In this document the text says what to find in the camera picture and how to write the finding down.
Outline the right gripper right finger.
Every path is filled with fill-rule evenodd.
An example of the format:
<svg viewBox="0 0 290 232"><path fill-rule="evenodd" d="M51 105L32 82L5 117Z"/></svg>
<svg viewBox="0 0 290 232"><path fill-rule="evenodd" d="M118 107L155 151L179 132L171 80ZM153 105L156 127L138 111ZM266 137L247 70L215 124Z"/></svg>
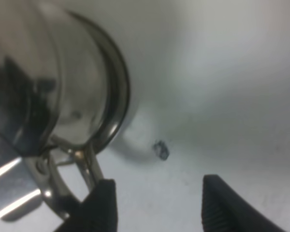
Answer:
<svg viewBox="0 0 290 232"><path fill-rule="evenodd" d="M283 231L216 174L203 177L201 218L205 232Z"/></svg>

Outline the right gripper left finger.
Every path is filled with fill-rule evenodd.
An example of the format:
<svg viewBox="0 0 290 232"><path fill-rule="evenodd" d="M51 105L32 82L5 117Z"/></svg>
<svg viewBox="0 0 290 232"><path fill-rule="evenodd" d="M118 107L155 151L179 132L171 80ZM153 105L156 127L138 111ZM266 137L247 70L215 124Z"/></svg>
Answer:
<svg viewBox="0 0 290 232"><path fill-rule="evenodd" d="M102 179L57 232L116 232L116 183Z"/></svg>

